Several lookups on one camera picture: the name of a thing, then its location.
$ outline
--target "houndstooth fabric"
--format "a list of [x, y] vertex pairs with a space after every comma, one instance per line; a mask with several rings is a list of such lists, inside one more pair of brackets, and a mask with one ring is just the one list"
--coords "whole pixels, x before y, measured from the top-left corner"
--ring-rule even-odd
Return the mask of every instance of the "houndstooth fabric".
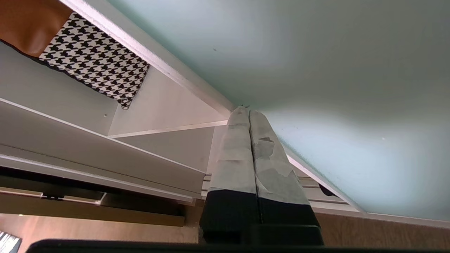
[[125, 110], [150, 66], [75, 12], [39, 60], [117, 100]]

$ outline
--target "white cabinet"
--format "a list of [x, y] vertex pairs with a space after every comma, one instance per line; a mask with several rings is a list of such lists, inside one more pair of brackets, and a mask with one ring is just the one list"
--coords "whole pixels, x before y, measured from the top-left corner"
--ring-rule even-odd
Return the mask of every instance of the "white cabinet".
[[152, 67], [125, 111], [0, 43], [1, 166], [189, 201], [201, 197], [213, 126], [223, 124]]

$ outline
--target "light blue ceiling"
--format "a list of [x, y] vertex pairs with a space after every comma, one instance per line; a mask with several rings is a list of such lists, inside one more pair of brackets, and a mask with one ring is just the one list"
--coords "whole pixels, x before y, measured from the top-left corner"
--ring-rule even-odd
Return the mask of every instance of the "light blue ceiling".
[[450, 1], [110, 3], [365, 211], [450, 221]]

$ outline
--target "white shelf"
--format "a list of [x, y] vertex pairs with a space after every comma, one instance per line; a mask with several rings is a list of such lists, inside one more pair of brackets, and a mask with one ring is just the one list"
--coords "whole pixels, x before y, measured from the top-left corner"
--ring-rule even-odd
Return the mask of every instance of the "white shelf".
[[108, 134], [116, 101], [3, 43], [0, 43], [0, 55], [0, 98]]
[[206, 172], [214, 127], [117, 138], [122, 142]]
[[4, 99], [0, 144], [137, 178], [148, 187], [191, 197], [201, 192], [199, 170]]

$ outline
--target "wooden panel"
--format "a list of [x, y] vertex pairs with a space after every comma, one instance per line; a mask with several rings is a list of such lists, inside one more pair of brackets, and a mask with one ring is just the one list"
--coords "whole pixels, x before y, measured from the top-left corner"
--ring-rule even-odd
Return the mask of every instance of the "wooden panel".
[[108, 134], [118, 105], [115, 100], [3, 43], [0, 55], [0, 98]]
[[450, 248], [450, 230], [316, 214], [325, 245], [360, 248]]
[[135, 147], [206, 172], [214, 127], [117, 138]]
[[204, 173], [37, 112], [0, 102], [0, 144], [200, 193]]
[[173, 131], [178, 127], [192, 129], [211, 122], [224, 125], [226, 120], [226, 116], [150, 67], [130, 108], [126, 111], [117, 108], [109, 135], [116, 138], [130, 133]]
[[0, 194], [0, 213], [120, 221], [166, 226], [183, 226], [183, 216], [102, 207], [71, 201], [56, 201], [14, 194]]
[[197, 243], [198, 227], [161, 226], [62, 217], [0, 214], [0, 230], [22, 238], [18, 253], [43, 239]]
[[315, 213], [356, 217], [356, 218], [364, 218], [364, 219], [379, 220], [379, 221], [393, 221], [393, 222], [398, 222], [398, 223], [407, 223], [407, 224], [414, 224], [414, 225], [420, 225], [420, 226], [430, 226], [430, 227], [450, 229], [450, 221], [428, 220], [428, 219], [412, 218], [412, 217], [405, 217], [405, 216], [394, 216], [394, 215], [379, 214], [379, 213], [359, 212], [355, 208], [342, 208], [342, 207], [345, 207], [344, 205], [340, 206], [339, 208], [329, 208], [329, 206], [328, 207], [323, 207], [323, 206], [320, 207], [317, 205], [313, 205], [313, 203], [311, 203], [311, 206]]

